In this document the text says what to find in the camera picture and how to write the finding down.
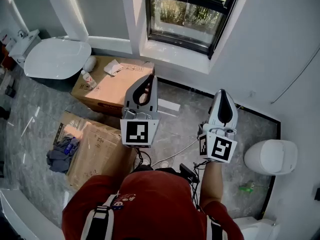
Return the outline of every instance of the small bottle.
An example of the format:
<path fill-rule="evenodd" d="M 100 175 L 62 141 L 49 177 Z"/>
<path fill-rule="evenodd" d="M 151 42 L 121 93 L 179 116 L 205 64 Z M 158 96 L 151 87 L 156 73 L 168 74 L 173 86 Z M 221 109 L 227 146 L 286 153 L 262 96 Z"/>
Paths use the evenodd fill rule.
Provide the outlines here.
<path fill-rule="evenodd" d="M 6 70 L 2 66 L 0 66 L 0 75 L 3 75 L 4 73 L 6 73 Z"/>
<path fill-rule="evenodd" d="M 86 81 L 86 83 L 93 89 L 97 86 L 97 83 L 96 81 L 91 77 L 91 75 L 84 71 L 84 70 L 81 70 L 81 74 L 82 74 L 82 77 L 83 79 Z"/>

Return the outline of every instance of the black cable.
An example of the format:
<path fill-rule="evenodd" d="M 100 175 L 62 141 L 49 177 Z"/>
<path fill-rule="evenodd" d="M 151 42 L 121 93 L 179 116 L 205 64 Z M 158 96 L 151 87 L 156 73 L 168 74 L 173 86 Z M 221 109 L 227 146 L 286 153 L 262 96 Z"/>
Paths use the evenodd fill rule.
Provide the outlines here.
<path fill-rule="evenodd" d="M 196 175 L 196 177 L 198 179 L 198 182 L 195 185 L 195 187 L 194 187 L 194 184 L 191 185 L 192 191 L 193 191 L 193 193 L 192 193 L 192 202 L 194 202 L 194 204 L 196 206 L 199 206 L 199 199 L 198 199 L 198 194 L 197 194 L 197 189 L 198 189 L 198 186 L 199 186 L 199 183 L 200 183 L 200 179 L 199 179 L 200 178 L 200 176 L 199 176 L 200 172 L 199 172 L 199 170 L 204 170 L 205 169 L 205 168 L 199 168 L 199 167 L 203 166 L 203 165 L 206 165 L 207 163 L 209 163 L 209 161 L 204 161 L 204 162 L 201 162 L 201 163 L 195 163 L 195 162 L 193 163 L 194 164 L 193 171 L 194 171 L 194 173 L 195 173 L 195 175 Z"/>
<path fill-rule="evenodd" d="M 150 158 L 150 156 L 148 155 L 147 152 L 140 151 L 140 149 L 139 149 L 138 147 L 134 148 L 134 150 L 135 150 L 135 152 L 137 153 L 138 158 L 139 158 L 139 160 L 140 160 L 140 162 L 139 162 L 139 164 L 136 166 L 136 168 L 138 168 L 139 166 L 141 166 L 142 163 L 144 162 L 144 158 L 143 158 L 143 156 L 142 156 L 142 153 L 148 156 L 148 158 L 149 158 L 149 160 L 150 160 L 150 165 L 151 165 L 151 158 Z M 133 161 L 133 169 L 135 169 L 136 158 L 137 158 L 137 157 L 135 157 L 135 159 L 134 159 L 134 161 Z"/>
<path fill-rule="evenodd" d="M 144 152 L 144 151 L 140 151 L 141 153 L 144 153 L 144 154 L 146 154 L 147 155 L 147 157 L 149 158 L 149 160 L 150 160 L 150 165 L 151 165 L 151 157 L 150 157 L 150 155 L 148 155 L 148 153 L 146 153 L 146 152 Z"/>

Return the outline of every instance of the backpack strap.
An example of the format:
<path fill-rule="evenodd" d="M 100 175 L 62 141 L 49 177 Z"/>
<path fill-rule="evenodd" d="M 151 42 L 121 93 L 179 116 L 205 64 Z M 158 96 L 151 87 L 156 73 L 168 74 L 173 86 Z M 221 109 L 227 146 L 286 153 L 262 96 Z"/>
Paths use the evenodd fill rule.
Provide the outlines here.
<path fill-rule="evenodd" d="M 117 194 L 111 194 L 103 205 L 89 212 L 81 240 L 111 240 L 115 216 L 110 205 L 117 196 Z"/>
<path fill-rule="evenodd" d="M 211 216 L 206 216 L 206 240 L 228 240 L 227 232 Z"/>

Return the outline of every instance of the white paper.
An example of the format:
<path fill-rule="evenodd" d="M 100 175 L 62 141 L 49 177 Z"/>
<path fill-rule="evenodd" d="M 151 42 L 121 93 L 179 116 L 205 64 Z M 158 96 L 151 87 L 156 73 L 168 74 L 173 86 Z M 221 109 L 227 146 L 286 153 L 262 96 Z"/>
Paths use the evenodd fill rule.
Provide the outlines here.
<path fill-rule="evenodd" d="M 174 110 L 174 111 L 179 111 L 179 109 L 180 109 L 180 104 L 173 103 L 173 102 L 161 99 L 161 98 L 158 98 L 158 106 L 164 107 L 164 108 L 167 108 L 170 110 Z"/>
<path fill-rule="evenodd" d="M 119 64 L 115 59 L 113 61 L 111 61 L 108 65 L 106 65 L 104 67 L 104 72 L 106 72 L 107 74 L 109 74 L 110 76 L 114 77 L 117 72 L 119 72 L 120 70 L 122 70 L 124 68 L 124 66 L 122 66 L 121 64 Z"/>

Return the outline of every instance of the open cardboard box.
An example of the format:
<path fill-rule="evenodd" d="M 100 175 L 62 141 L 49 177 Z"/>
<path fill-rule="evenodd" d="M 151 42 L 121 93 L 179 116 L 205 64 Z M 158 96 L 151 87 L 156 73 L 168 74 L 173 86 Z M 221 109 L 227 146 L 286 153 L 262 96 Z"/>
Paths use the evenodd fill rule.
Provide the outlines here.
<path fill-rule="evenodd" d="M 116 146 L 121 145 L 121 131 L 64 111 L 54 144 L 67 134 L 80 140 L 66 174 L 70 185 L 78 190 L 89 178 L 101 174 Z"/>
<path fill-rule="evenodd" d="M 95 57 L 96 65 L 90 75 L 96 81 L 97 86 L 91 90 L 82 75 L 80 75 L 71 94 L 93 111 L 121 117 L 121 109 L 124 106 L 128 88 L 138 79 L 152 74 L 154 64 L 139 59 L 109 56 Z M 104 71 L 104 67 L 113 60 L 123 65 L 123 69 L 116 76 L 110 76 Z"/>

